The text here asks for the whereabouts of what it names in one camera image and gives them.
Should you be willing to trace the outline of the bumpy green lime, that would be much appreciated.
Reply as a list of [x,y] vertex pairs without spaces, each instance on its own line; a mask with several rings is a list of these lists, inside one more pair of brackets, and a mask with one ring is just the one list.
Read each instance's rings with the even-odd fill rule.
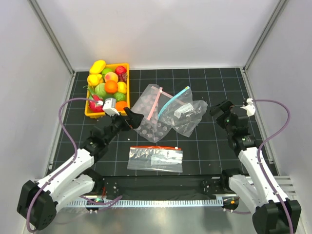
[[126,94],[121,93],[121,92],[116,92],[113,94],[114,99],[116,99],[116,102],[120,101],[126,101]]

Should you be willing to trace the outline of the large orange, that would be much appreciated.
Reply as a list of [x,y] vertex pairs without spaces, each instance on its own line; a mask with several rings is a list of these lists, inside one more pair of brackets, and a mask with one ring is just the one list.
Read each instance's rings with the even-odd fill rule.
[[105,90],[109,94],[116,93],[118,91],[117,82],[112,80],[105,82]]

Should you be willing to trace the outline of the blue zipper clear bag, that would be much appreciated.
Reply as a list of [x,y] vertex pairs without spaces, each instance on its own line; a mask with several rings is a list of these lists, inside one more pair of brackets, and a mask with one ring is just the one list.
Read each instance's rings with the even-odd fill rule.
[[190,137],[207,111],[203,100],[193,100],[189,86],[173,96],[158,112],[158,120],[171,126],[177,133]]

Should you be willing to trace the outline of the small orange tangerine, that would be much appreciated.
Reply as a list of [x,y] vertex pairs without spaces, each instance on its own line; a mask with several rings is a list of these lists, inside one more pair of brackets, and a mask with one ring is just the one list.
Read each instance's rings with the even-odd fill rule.
[[127,102],[126,101],[118,101],[116,102],[115,108],[121,112],[124,111],[124,108],[127,107]]

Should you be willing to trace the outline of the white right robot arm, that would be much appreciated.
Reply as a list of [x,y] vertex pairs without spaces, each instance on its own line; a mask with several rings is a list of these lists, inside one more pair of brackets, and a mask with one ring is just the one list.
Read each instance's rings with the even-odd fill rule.
[[251,98],[244,100],[241,107],[225,100],[210,109],[211,116],[218,116],[217,124],[226,131],[230,148],[251,178],[248,181],[239,169],[226,169],[219,186],[225,193],[235,192],[244,202],[258,234],[293,234],[301,206],[282,190],[266,164],[262,154],[266,141],[260,142],[249,133],[248,120],[254,114]]

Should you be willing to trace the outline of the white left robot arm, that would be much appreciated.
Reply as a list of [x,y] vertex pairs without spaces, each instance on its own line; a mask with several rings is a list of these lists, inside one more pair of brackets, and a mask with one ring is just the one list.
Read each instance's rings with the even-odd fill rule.
[[127,107],[124,110],[124,116],[115,112],[100,118],[66,162],[37,182],[29,180],[22,186],[17,212],[26,219],[29,232],[45,229],[77,197],[102,192],[103,177],[92,166],[107,153],[110,142],[121,131],[138,128],[144,118]]

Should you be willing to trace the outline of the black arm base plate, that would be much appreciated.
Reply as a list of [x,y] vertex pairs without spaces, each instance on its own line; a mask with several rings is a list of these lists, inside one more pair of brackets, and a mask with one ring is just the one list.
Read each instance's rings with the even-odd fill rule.
[[236,196],[220,175],[105,176],[88,195],[123,200],[205,200]]

